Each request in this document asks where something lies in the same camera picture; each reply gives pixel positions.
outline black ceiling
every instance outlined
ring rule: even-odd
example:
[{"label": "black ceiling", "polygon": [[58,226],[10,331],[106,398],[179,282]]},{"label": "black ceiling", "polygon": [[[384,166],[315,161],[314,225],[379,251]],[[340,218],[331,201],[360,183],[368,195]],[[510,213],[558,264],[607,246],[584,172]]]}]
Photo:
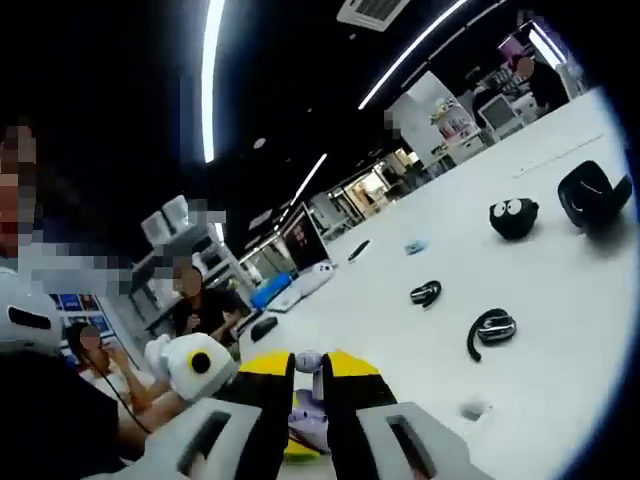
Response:
[{"label": "black ceiling", "polygon": [[[337,22],[342,3],[227,0],[214,78],[216,158],[208,165],[199,95],[206,2],[48,2],[37,18],[21,12],[21,75],[4,90],[18,92],[7,97],[10,113],[30,114],[38,161],[81,199],[62,195],[58,210],[140,258],[148,250],[140,221],[184,192],[227,210],[227,237],[239,253],[271,228],[267,222],[248,232],[249,222],[290,200],[323,153],[329,156],[303,198],[362,168],[372,149],[392,148],[383,111],[400,85],[495,2],[470,0],[362,111],[358,104],[377,79],[452,2],[412,0],[384,33]],[[515,28],[522,3],[494,10],[430,68],[454,92],[462,88],[460,76],[490,62]],[[266,143],[255,150],[261,137]]]}]

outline wire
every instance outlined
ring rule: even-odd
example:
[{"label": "wire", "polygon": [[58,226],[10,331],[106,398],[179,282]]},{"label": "wire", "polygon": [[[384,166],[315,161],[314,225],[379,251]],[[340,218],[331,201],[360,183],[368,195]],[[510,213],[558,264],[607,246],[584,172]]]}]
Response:
[{"label": "wire", "polygon": [[109,379],[106,377],[106,375],[104,373],[102,373],[102,370],[100,370],[95,363],[93,363],[93,360],[91,360],[89,358],[89,356],[86,357],[87,360],[89,360],[89,363],[91,363],[91,365],[93,366],[93,368],[96,369],[96,371],[100,374],[100,376],[102,378],[104,378],[104,380],[109,384],[109,386],[111,387],[111,390],[113,390],[113,393],[116,394],[116,397],[118,397],[118,400],[120,400],[120,402],[122,403],[122,405],[124,406],[125,410],[127,411],[127,413],[131,416],[131,418],[133,418],[133,421],[136,422],[138,424],[138,426],[144,430],[146,433],[148,433],[149,435],[151,435],[151,431],[145,427],[140,420],[138,420],[136,418],[136,416],[133,414],[133,412],[131,410],[129,410],[129,406],[126,404],[126,402],[122,399],[122,397],[120,396],[120,394],[118,393],[118,391],[116,390],[116,388],[111,384],[111,382],[109,381]]}]

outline black plush toy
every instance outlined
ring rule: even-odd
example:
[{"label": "black plush toy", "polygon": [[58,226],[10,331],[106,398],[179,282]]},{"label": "black plush toy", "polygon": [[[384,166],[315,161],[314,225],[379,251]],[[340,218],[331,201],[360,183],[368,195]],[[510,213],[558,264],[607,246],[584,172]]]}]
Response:
[{"label": "black plush toy", "polygon": [[529,198],[505,200],[489,207],[489,221],[505,239],[519,240],[533,228],[538,208],[538,204]]}]

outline person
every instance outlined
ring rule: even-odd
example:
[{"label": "person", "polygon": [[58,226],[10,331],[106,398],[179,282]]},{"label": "person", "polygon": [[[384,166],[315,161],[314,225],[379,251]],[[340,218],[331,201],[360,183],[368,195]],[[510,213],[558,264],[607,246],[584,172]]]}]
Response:
[{"label": "person", "polygon": [[[2,255],[10,260],[18,256],[17,206],[29,200],[19,196],[23,190],[18,185],[32,181],[27,176],[18,182],[18,175],[24,170],[15,167],[17,162],[25,162],[35,168],[35,140],[24,125],[9,126],[0,134],[4,134],[0,138],[0,246]],[[13,270],[1,269],[0,282],[13,305],[20,299],[27,309],[36,304],[37,292],[22,293],[24,282]],[[51,302],[50,321],[59,320],[53,300],[46,298]],[[117,402],[68,368],[61,355],[3,350],[0,371],[0,412],[4,414],[3,429],[9,435],[2,455],[6,478],[75,480],[117,472],[125,466],[121,458],[136,459],[144,453],[148,432],[184,408],[177,396],[162,396],[137,416],[143,429],[129,415],[120,416]]]},{"label": "person", "polygon": [[242,314],[228,293],[202,288],[202,273],[194,265],[178,266],[174,271],[175,289],[182,299],[173,311],[176,334],[205,333],[232,351],[235,340],[231,329]]},{"label": "person", "polygon": [[[87,350],[81,341],[85,328],[94,327],[79,322],[65,329],[69,349],[90,370],[89,383],[118,401],[120,416],[124,417],[128,414],[125,406],[134,414],[144,412],[154,400],[169,391],[168,382],[156,381],[151,374],[138,370],[131,364],[124,350],[105,346],[97,331],[96,348]],[[109,383],[113,385],[120,398]]]},{"label": "person", "polygon": [[511,68],[529,82],[531,93],[538,104],[538,116],[553,112],[569,103],[569,96],[558,72],[546,63],[522,55],[514,55]]},{"label": "person", "polygon": [[498,84],[495,79],[493,77],[488,77],[483,81],[478,82],[473,94],[473,103],[471,104],[473,118],[476,121],[476,125],[483,129],[487,126],[487,122],[485,122],[484,118],[482,118],[478,112],[487,103],[500,95],[500,90],[498,89]]}]

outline black shirt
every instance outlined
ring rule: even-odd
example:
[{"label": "black shirt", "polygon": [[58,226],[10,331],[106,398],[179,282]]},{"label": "black shirt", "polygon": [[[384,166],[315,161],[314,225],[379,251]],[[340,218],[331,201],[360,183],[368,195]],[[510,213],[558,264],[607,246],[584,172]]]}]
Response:
[{"label": "black shirt", "polygon": [[124,467],[118,404],[61,358],[2,355],[0,371],[4,478],[80,479]]},{"label": "black shirt", "polygon": [[534,62],[529,86],[538,106],[544,107],[548,104],[549,112],[569,103],[560,75],[546,63]]},{"label": "black shirt", "polygon": [[484,121],[484,118],[480,116],[478,110],[484,107],[487,103],[493,100],[495,97],[500,95],[500,92],[494,90],[492,88],[487,88],[481,92],[478,92],[475,97],[473,97],[473,103],[471,104],[471,109],[473,110],[473,117],[476,120],[476,125],[479,128],[484,128],[487,126],[487,122]]},{"label": "black shirt", "polygon": [[[200,308],[195,309],[186,298],[180,300],[173,310],[173,323],[177,335],[185,333],[187,320],[191,315],[200,317],[200,325],[193,331],[212,334],[224,324],[222,312],[232,313],[238,310],[235,300],[228,293],[217,292],[212,289],[202,290]],[[226,332],[220,343],[229,344],[233,341],[229,332]]]}]

